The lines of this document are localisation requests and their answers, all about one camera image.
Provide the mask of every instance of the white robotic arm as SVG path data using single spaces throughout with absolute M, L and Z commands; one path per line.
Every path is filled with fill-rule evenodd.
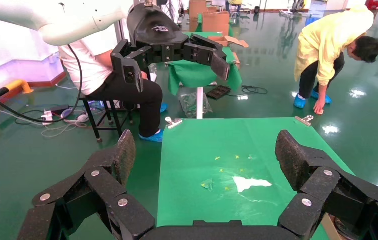
M 131 0 L 0 0 L 0 21 L 38 31 L 64 46 L 127 17 Z

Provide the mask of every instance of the white shirt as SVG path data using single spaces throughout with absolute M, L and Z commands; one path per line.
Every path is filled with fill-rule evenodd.
M 98 62 L 95 56 L 113 50 L 117 46 L 114 26 L 73 42 L 70 46 L 77 55 L 83 72 L 81 92 L 86 96 L 90 95 L 102 86 L 107 77 L 113 72 L 112 68 Z M 68 46 L 59 46 L 58 48 L 60 58 L 67 68 L 72 82 L 79 88 L 80 69 L 76 57 Z

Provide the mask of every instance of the green table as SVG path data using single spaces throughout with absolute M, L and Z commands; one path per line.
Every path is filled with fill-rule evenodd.
M 197 34 L 204 38 L 208 38 L 210 36 L 221 36 L 220 33 L 216 32 L 184 32 L 184 34 L 188 36 Z M 242 83 L 242 77 L 238 68 L 233 63 L 235 56 L 233 55 L 230 47 L 223 47 L 223 52 L 227 55 L 227 63 L 230 64 L 227 84 L 233 90 L 237 90 Z M 169 64 L 168 71 L 168 90 L 173 95 L 176 95 L 179 91 L 180 83 L 189 88 L 201 88 L 210 85 L 217 79 L 216 74 L 211 70 L 210 66 L 205 66 L 186 60 L 171 62 Z
M 164 133 L 157 226 L 190 226 L 194 220 L 276 225 L 296 194 L 275 155 L 283 129 L 300 144 L 324 150 L 352 173 L 314 128 L 292 117 L 185 119 Z M 238 192 L 233 177 L 265 180 L 271 186 Z M 319 227 L 313 239 L 328 237 Z

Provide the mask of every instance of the small debris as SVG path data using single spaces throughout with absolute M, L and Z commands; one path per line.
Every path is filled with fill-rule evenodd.
M 213 191 L 213 180 L 208 179 L 203 182 L 201 182 L 201 187 L 207 189 L 208 191 L 212 192 Z

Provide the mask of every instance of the person's hand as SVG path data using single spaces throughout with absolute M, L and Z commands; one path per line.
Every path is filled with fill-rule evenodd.
M 315 103 L 315 106 L 314 106 L 314 112 L 315 114 L 318 114 L 318 115 L 322 115 L 325 110 L 323 109 L 325 107 L 325 103 L 326 101 L 323 99 L 323 100 L 317 100 L 317 102 Z
M 142 71 L 142 79 L 148 80 L 148 74 Z

